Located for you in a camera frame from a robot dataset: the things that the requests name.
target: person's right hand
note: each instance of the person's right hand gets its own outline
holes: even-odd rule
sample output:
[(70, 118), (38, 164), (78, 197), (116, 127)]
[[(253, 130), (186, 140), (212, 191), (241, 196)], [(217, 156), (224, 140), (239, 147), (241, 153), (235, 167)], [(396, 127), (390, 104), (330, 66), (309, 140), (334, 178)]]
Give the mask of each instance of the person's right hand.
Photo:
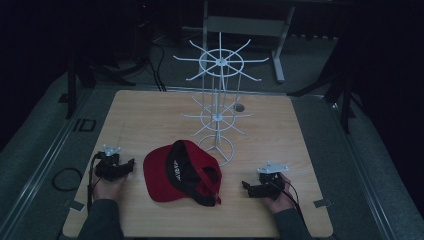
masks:
[(110, 199), (117, 201), (124, 183), (127, 181), (128, 174), (114, 182), (109, 182), (105, 179), (100, 179), (95, 172), (96, 169), (94, 168), (92, 176), (93, 200)]
[[(290, 183), (290, 180), (286, 178), (286, 176), (284, 176), (282, 173), (279, 173), (279, 174), (285, 182)], [(287, 183), (284, 184), (284, 191), (287, 194), (289, 194), (291, 197), (293, 197), (292, 194), (290, 193), (290, 185)], [(262, 202), (265, 204), (265, 206), (269, 209), (269, 211), (272, 214), (295, 207), (293, 201), (289, 197), (287, 197), (284, 193), (280, 193), (280, 196), (278, 196), (278, 199), (275, 201), (272, 200), (271, 198), (262, 198)]]

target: cap brim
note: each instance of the cap brim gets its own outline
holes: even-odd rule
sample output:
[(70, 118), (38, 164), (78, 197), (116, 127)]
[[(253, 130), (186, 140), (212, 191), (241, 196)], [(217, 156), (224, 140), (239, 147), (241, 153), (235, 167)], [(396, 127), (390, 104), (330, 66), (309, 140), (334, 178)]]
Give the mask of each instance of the cap brim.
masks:
[(143, 163), (144, 177), (150, 197), (157, 202), (171, 202), (187, 197), (168, 180), (166, 159), (173, 145), (160, 147), (147, 154)]

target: white wire rack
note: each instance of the white wire rack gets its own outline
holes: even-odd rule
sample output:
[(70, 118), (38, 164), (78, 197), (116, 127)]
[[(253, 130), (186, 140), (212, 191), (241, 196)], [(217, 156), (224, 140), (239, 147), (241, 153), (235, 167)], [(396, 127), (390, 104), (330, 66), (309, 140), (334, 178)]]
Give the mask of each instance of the white wire rack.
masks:
[[(193, 136), (198, 135), (202, 131), (210, 130), (212, 134), (203, 137), (198, 145), (201, 146), (210, 141), (210, 145), (205, 151), (218, 151), (218, 153), (224, 158), (224, 162), (220, 164), (223, 166), (231, 161), (234, 157), (234, 145), (230, 139), (223, 136), (223, 132), (228, 129), (234, 129), (240, 134), (247, 135), (247, 133), (241, 131), (235, 127), (235, 122), (237, 118), (249, 117), (253, 114), (237, 114), (238, 112), (238, 101), (240, 84), (242, 76), (253, 80), (261, 81), (261, 79), (254, 78), (243, 72), (243, 68), (246, 63), (259, 63), (265, 62), (268, 58), (260, 60), (244, 60), (239, 52), (249, 45), (250, 40), (246, 44), (241, 46), (236, 51), (222, 48), (221, 43), (221, 33), (219, 33), (219, 48), (206, 50), (203, 49), (192, 41), (190, 44), (195, 48), (201, 50), (202, 54), (198, 59), (190, 58), (180, 58), (174, 56), (177, 60), (180, 61), (191, 61), (198, 62), (201, 71), (191, 77), (187, 78), (187, 81), (193, 81), (195, 79), (202, 79), (202, 99), (199, 101), (193, 97), (195, 103), (201, 107), (200, 114), (198, 115), (188, 115), (182, 114), (184, 117), (190, 118), (199, 118), (203, 127), (200, 128)], [(205, 78), (210, 77), (211, 79), (211, 89), (205, 89)], [(237, 79), (236, 94), (233, 99), (229, 99), (228, 92), (228, 83)]]

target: dark background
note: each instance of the dark background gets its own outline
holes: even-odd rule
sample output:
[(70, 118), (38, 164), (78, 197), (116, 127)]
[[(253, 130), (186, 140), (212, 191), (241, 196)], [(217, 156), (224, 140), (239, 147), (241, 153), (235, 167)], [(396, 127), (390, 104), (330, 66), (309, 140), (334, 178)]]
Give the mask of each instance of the dark background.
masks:
[[(270, 2), (260, 8), (248, 3), (240, 8), (238, 1), (216, 1), (211, 12), (284, 19), (273, 7), (278, 1)], [(47, 87), (67, 71), (70, 57), (76, 60), (82, 84), (93, 87), (95, 79), (84, 59), (117, 66), (118, 55), (148, 55), (148, 35), (156, 27), (178, 42), (181, 26), (201, 27), (203, 12), (202, 1), (195, 0), (6, 0), (0, 4), (1, 149)], [(349, 69), (353, 75), (364, 111), (423, 215), (423, 4), (407, 0), (362, 1), (360, 7), (343, 4), (300, 4), (289, 33), (309, 39), (339, 38), (327, 66), (333, 72)], [(137, 37), (137, 47), (127, 49), (127, 43)]]

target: sleeve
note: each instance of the sleeve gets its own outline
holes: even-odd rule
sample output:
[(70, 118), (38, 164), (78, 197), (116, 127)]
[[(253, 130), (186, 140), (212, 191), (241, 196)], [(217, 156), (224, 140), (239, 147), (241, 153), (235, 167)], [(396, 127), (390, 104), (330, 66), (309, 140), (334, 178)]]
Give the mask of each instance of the sleeve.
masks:
[(296, 209), (288, 209), (274, 214), (278, 232), (282, 240), (311, 240), (311, 234)]
[(78, 240), (120, 240), (124, 234), (119, 223), (118, 204), (109, 199), (94, 201), (78, 235)]

